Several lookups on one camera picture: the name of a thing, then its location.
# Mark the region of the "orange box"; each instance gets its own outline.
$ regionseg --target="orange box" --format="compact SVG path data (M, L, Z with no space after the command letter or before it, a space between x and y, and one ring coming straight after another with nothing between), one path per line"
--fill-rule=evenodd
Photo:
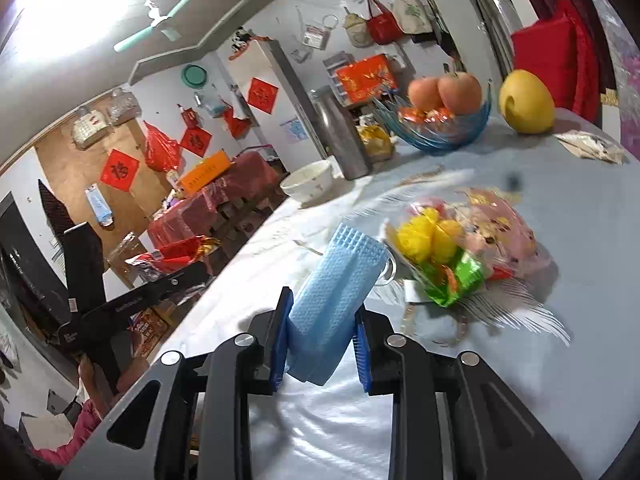
M189 173L181 176L178 185L187 195L192 195L228 170L229 166L231 166L231 161L224 150L220 150L205 158Z
M353 103L380 95L383 86L398 88L384 54L343 66L335 73Z

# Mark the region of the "wooden board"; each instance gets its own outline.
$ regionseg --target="wooden board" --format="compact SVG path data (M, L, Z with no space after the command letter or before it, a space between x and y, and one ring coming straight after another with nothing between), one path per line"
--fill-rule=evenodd
M105 113L108 98L98 101L92 109ZM65 203L75 223L87 221L102 239L106 257L129 233L142 234L157 211L171 185L162 173L145 164L144 133L136 120L111 128L101 140L86 150L76 148L71 139L75 118L60 124L35 145L38 158L56 197ZM129 192L100 182L100 174L112 149L118 149L140 160L140 167ZM113 211L113 224L108 228L98 224L84 190L97 183Z

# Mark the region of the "blue glass bowl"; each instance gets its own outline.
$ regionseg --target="blue glass bowl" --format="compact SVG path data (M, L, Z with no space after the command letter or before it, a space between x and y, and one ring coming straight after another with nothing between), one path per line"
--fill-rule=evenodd
M447 121L446 127L436 130L427 124L418 126L398 120L398 108L411 107L404 99L395 96L392 102L373 99L374 117L384 124L388 132L395 133L405 142L427 153L452 152L476 140L489 120L491 112L491 81L487 85L486 101L474 114L458 115Z

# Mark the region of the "blue face mask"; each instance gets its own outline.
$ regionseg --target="blue face mask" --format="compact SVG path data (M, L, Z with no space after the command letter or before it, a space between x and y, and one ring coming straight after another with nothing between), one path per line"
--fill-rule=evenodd
M327 382L351 341L355 313L389 257L380 242L338 226L289 314L289 375L319 386Z

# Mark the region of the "bright light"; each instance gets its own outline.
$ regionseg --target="bright light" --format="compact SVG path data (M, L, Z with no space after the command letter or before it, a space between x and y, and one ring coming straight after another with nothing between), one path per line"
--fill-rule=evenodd
M100 40L131 0L21 0L25 9L10 40L19 60L57 59Z

